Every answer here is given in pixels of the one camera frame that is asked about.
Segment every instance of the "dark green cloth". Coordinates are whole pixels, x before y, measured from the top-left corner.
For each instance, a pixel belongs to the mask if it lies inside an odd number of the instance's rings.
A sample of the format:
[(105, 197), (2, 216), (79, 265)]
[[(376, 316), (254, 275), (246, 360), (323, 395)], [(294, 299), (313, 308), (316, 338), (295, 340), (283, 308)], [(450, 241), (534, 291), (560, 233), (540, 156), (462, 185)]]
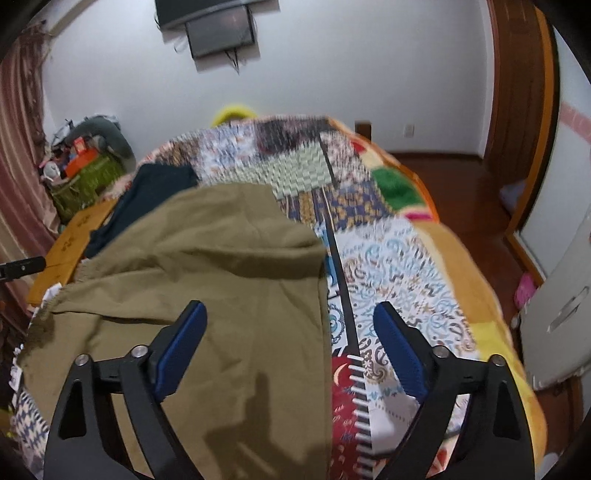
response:
[(84, 255), (93, 258), (132, 223), (178, 192), (196, 185), (197, 176), (188, 165), (142, 165), (129, 190), (117, 202), (109, 222), (90, 234)]
[(425, 205), (421, 194), (402, 172), (384, 167), (372, 170), (372, 175), (382, 196), (393, 209), (401, 210), (409, 205)]

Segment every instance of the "pile of items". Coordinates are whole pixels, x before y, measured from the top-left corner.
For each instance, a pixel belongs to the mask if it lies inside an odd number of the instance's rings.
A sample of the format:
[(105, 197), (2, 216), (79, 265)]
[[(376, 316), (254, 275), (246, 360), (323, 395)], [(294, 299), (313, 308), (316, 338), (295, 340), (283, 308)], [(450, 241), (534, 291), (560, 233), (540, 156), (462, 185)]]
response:
[(129, 168), (135, 168), (135, 158), (118, 122), (96, 116), (60, 129), (39, 175), (66, 224)]

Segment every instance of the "electrical outlet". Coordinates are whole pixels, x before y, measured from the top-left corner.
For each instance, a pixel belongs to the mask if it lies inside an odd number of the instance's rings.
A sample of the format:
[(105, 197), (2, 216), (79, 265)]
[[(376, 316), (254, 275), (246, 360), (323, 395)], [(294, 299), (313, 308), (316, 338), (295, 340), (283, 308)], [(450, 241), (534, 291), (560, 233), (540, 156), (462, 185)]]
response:
[(404, 125), (404, 138), (414, 137), (414, 124)]

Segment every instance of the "orange box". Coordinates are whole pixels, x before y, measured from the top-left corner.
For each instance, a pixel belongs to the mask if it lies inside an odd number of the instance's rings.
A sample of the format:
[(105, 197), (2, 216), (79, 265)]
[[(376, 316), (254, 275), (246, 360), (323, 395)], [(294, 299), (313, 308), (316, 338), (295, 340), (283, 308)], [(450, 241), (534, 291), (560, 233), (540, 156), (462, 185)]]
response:
[(27, 296), (30, 305), (38, 307), (49, 287), (56, 283), (65, 286), (72, 279), (90, 241), (90, 232), (103, 225), (116, 204), (117, 200), (107, 200), (74, 215), (45, 257), (47, 266), (39, 273)]
[(96, 160), (98, 156), (99, 153), (95, 148), (86, 150), (84, 153), (81, 153), (76, 158), (72, 159), (70, 163), (68, 163), (66, 167), (66, 175), (68, 175), (69, 179), (73, 178), (80, 170), (86, 167), (90, 162)]

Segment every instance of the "blue gripper pad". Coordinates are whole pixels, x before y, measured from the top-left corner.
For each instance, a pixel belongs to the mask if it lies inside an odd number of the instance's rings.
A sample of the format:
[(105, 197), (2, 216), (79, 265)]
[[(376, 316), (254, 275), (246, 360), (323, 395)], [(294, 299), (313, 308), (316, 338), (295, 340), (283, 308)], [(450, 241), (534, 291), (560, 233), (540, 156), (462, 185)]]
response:
[(376, 306), (374, 328), (379, 341), (382, 342), (406, 395), (415, 397), (422, 404), (428, 394), (425, 369), (401, 331), (403, 325), (404, 328), (411, 327), (407, 327), (402, 319), (400, 322), (402, 324), (398, 326), (384, 305)]
[(191, 302), (177, 322), (180, 322), (178, 331), (154, 365), (154, 397), (159, 403), (177, 391), (195, 350), (205, 334), (207, 328), (205, 305), (198, 301)]

